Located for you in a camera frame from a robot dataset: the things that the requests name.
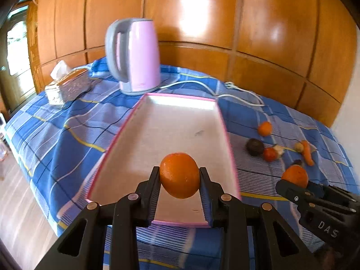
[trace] electric kettle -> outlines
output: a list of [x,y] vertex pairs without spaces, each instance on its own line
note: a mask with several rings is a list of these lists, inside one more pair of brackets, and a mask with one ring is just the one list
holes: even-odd
[[158,39],[151,19],[129,18],[113,22],[105,36],[110,73],[126,95],[140,95],[160,85]]

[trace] wooden floor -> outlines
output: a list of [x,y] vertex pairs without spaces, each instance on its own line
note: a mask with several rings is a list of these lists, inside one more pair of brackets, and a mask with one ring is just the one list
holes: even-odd
[[57,239],[11,153],[0,162],[0,239],[23,270],[33,270]]

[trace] dark round fruit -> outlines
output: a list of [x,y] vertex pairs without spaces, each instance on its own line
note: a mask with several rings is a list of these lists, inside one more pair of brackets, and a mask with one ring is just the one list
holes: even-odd
[[302,164],[302,160],[301,159],[296,159],[294,160],[294,162],[291,164],[292,166],[297,164],[298,166],[304,167],[304,165]]
[[264,144],[255,138],[251,138],[246,142],[246,149],[251,156],[259,156],[264,152]]

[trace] door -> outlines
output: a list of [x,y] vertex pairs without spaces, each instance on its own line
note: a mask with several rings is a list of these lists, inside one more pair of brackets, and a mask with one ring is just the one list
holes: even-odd
[[26,9],[13,11],[0,31],[0,84],[10,112],[35,93],[27,45]]

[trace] white wall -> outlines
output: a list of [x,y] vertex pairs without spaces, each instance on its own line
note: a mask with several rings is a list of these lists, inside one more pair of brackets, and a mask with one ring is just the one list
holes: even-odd
[[358,28],[356,33],[358,48],[352,79],[331,129],[345,149],[360,183],[360,31]]

